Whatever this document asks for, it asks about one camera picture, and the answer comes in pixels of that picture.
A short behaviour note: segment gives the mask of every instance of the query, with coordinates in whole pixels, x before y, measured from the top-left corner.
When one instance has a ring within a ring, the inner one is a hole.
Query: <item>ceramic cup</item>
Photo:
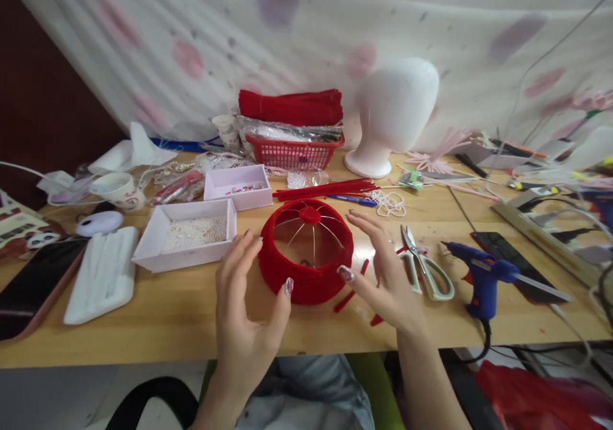
[[[129,173],[106,174],[92,182],[89,191],[126,211],[137,211],[145,206],[145,195]]]
[[[211,122],[217,128],[224,147],[232,151],[237,151],[241,148],[241,139],[238,135],[238,130],[234,127],[233,115],[220,115],[211,119]]]

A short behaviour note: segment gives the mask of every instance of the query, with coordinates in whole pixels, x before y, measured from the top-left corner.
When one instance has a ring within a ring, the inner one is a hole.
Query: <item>mannequin head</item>
[[[428,122],[438,92],[439,74],[421,58],[401,59],[373,73],[358,93],[362,139],[345,156],[345,165],[361,176],[388,174],[390,153],[411,149]]]

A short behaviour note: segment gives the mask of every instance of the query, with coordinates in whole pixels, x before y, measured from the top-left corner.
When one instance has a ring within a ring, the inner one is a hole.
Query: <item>red basket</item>
[[[258,163],[279,168],[317,167],[325,169],[334,151],[345,143],[345,136],[340,134],[337,142],[293,142],[272,141],[245,135],[254,147]]]

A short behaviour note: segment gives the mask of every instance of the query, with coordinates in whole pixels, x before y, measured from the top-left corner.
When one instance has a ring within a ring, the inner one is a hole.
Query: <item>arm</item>
[[[407,399],[410,428],[415,430],[470,430],[453,392],[439,352],[428,334],[421,302],[411,289],[404,265],[382,224],[349,210],[347,220],[370,237],[375,249],[374,268],[379,287],[344,266],[340,276],[397,330],[398,356]]]
[[[247,272],[261,249],[262,240],[247,231],[234,239],[215,273],[217,368],[192,430],[235,428],[245,404],[281,345],[292,310],[294,281],[291,278],[279,290],[273,315],[266,325],[247,317]]]
[[[439,352],[424,335],[398,330],[398,358],[410,428],[441,430],[471,426],[457,398]]]

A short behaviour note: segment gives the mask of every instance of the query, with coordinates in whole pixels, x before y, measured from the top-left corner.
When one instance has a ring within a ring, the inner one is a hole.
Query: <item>smartphone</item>
[[[498,232],[472,232],[472,238],[479,246],[496,259],[504,259],[519,268],[519,273],[544,285],[555,288],[531,263],[519,254],[513,246]],[[528,283],[516,281],[515,286],[531,303],[536,305],[561,304],[567,302],[542,289],[538,289]]]
[[[43,246],[0,292],[0,342],[30,335],[76,274],[87,240]]]

